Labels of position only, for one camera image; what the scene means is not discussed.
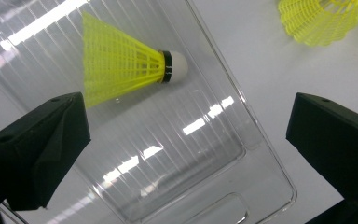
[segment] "yellow shuttlecock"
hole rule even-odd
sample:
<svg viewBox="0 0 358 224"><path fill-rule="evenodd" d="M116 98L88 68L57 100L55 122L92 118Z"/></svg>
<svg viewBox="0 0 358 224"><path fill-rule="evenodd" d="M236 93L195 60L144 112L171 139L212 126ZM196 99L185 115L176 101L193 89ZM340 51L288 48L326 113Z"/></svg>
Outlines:
<svg viewBox="0 0 358 224"><path fill-rule="evenodd" d="M82 16L86 107L186 76L187 62L180 53L156 51L88 13Z"/></svg>
<svg viewBox="0 0 358 224"><path fill-rule="evenodd" d="M309 46L340 40L358 23L358 0L282 0L279 10L287 34Z"/></svg>

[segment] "shuttlecock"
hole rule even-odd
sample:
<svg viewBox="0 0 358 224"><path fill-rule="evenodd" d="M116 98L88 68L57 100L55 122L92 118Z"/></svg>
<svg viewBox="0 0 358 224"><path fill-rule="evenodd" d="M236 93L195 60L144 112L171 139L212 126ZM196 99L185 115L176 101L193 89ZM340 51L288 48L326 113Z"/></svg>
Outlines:
<svg viewBox="0 0 358 224"><path fill-rule="evenodd" d="M187 61L182 54L156 51L88 13L82 16L86 107L186 76Z"/></svg>
<svg viewBox="0 0 358 224"><path fill-rule="evenodd" d="M327 46L358 23L358 0L281 0L287 34L309 46Z"/></svg>

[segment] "black band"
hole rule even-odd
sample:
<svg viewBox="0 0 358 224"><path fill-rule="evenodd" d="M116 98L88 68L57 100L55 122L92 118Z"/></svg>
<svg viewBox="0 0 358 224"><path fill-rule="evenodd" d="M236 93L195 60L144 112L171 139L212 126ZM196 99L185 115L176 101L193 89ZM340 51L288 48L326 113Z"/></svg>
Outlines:
<svg viewBox="0 0 358 224"><path fill-rule="evenodd" d="M164 70L164 78L161 83L167 83L171 80L172 76L172 56L169 51L162 51L165 60L165 70Z"/></svg>

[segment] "screw hole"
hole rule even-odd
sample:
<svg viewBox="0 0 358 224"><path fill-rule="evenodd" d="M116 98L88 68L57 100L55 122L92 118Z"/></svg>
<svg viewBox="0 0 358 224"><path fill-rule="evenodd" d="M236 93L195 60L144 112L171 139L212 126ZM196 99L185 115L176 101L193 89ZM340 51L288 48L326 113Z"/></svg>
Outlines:
<svg viewBox="0 0 358 224"><path fill-rule="evenodd" d="M0 138L0 143L5 143L7 141L10 141L13 138L12 135L6 135Z"/></svg>

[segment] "transparent plastic tray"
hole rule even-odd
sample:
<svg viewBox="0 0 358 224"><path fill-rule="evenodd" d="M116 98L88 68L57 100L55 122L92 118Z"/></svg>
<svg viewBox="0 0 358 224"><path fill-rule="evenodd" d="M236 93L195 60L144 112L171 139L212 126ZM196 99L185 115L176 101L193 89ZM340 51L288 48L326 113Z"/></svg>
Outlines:
<svg viewBox="0 0 358 224"><path fill-rule="evenodd" d="M294 202L294 186L191 1L17 2L0 2L0 90L22 113L83 91L82 11L189 64L183 82L89 109L91 143L48 210L22 212L24 219L255 223Z"/></svg>

